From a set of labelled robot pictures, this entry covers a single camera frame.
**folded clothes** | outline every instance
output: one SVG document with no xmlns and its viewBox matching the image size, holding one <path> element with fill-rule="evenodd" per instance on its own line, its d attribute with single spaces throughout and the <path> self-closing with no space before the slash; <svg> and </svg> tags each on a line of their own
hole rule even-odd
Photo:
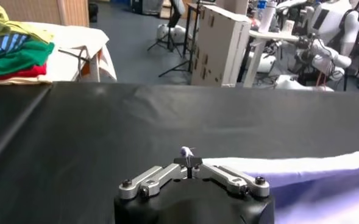
<svg viewBox="0 0 359 224">
<path fill-rule="evenodd" d="M 0 75 L 18 72 L 34 65 L 44 65 L 53 48 L 53 43 L 45 44 L 35 40 L 26 41 L 22 44 L 20 50 L 0 58 Z"/>
<path fill-rule="evenodd" d="M 7 80 L 13 77 L 37 77 L 39 75 L 46 75 L 46 63 L 42 66 L 33 65 L 30 69 L 20 70 L 18 72 L 0 75 L 0 80 Z"/>
<path fill-rule="evenodd" d="M 39 75 L 37 77 L 12 77 L 6 80 L 0 80 L 0 85 L 36 85 L 41 83 L 52 83 L 47 79 L 46 75 Z"/>
<path fill-rule="evenodd" d="M 29 36 L 10 33 L 0 36 L 0 57 L 4 54 L 18 50 L 22 44 L 28 39 Z"/>
<path fill-rule="evenodd" d="M 53 35 L 45 30 L 40 30 L 34 26 L 30 26 L 21 22 L 10 21 L 5 10 L 0 6 L 0 36 L 10 32 L 29 35 L 33 39 L 43 41 L 46 44 L 51 42 L 53 38 Z"/>
</svg>

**green shirt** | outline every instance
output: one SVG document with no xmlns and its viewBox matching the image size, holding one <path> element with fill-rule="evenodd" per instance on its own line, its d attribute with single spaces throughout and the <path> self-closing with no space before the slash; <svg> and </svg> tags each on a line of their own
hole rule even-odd
<svg viewBox="0 0 359 224">
<path fill-rule="evenodd" d="M 53 48 L 53 43 L 26 41 L 18 51 L 8 53 L 0 58 L 0 75 L 29 69 L 33 65 L 42 66 L 52 53 Z"/>
</svg>

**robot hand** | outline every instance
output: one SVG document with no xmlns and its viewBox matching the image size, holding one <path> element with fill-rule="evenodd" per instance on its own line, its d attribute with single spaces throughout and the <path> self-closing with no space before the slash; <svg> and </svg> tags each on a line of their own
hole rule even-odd
<svg viewBox="0 0 359 224">
<path fill-rule="evenodd" d="M 203 164 L 188 151 L 182 148 L 183 158 L 119 185 L 115 223 L 274 223 L 274 199 L 263 177 Z"/>
</svg>

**metal stand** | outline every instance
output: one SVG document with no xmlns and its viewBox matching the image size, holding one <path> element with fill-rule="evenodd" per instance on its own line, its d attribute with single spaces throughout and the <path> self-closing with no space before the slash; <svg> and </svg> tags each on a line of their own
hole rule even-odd
<svg viewBox="0 0 359 224">
<path fill-rule="evenodd" d="M 200 2 L 200 0 L 197 1 L 196 22 L 195 22 L 194 30 L 193 30 L 193 41 L 191 42 L 190 59 L 189 59 L 189 60 L 186 60 L 186 61 L 184 61 L 184 62 L 182 62 L 181 64 L 179 64 L 179 65 L 177 65 L 177 66 L 175 66 L 175 67 L 173 67 L 173 68 L 171 68 L 171 69 L 169 69 L 169 70 L 167 70 L 167 71 L 165 71 L 165 72 L 163 72 L 163 73 L 161 73 L 161 74 L 159 75 L 159 77 L 162 77 L 162 76 L 164 76 L 165 74 L 167 74 L 167 73 L 169 73 L 169 72 L 171 72 L 171 71 L 188 71 L 188 72 L 190 72 L 191 62 L 192 62 L 192 60 L 193 60 L 194 46 L 195 46 L 195 36 L 196 36 L 197 26 L 198 26 L 199 2 Z M 187 63 L 189 64 L 188 69 L 177 69 L 177 68 L 179 68 L 179 67 L 181 67 L 181 66 L 183 66 L 183 65 L 185 65 L 185 64 L 187 64 Z"/>
<path fill-rule="evenodd" d="M 169 10 L 169 17 L 171 17 L 171 16 L 172 16 L 172 6 L 171 6 L 171 8 Z M 156 45 L 158 45 L 158 46 L 160 46 L 162 48 L 165 48 L 160 43 L 167 43 L 167 49 L 169 49 L 172 52 L 172 51 L 174 51 L 174 48 L 175 48 L 177 50 L 179 56 L 182 57 L 182 54 L 180 53 L 176 43 L 174 42 L 174 39 L 172 38 L 171 28 L 174 28 L 174 27 L 168 27 L 168 33 L 166 35 L 164 35 L 162 38 L 157 39 L 156 42 L 147 49 L 147 51 L 151 50 Z"/>
</svg>

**white fabric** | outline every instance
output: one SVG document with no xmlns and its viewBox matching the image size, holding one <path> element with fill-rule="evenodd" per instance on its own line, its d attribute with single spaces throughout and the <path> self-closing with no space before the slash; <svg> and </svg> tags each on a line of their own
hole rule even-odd
<svg viewBox="0 0 359 224">
<path fill-rule="evenodd" d="M 75 56 L 59 52 L 59 49 L 79 55 L 80 49 L 83 47 L 85 47 L 86 51 L 82 52 L 81 57 L 89 59 L 102 50 L 99 69 L 117 81 L 112 59 L 106 47 L 109 38 L 102 30 L 48 23 L 29 24 L 54 34 L 52 42 L 55 44 L 55 49 L 47 61 L 46 77 L 42 77 L 46 81 L 73 81 L 79 73 L 79 60 Z"/>
</svg>

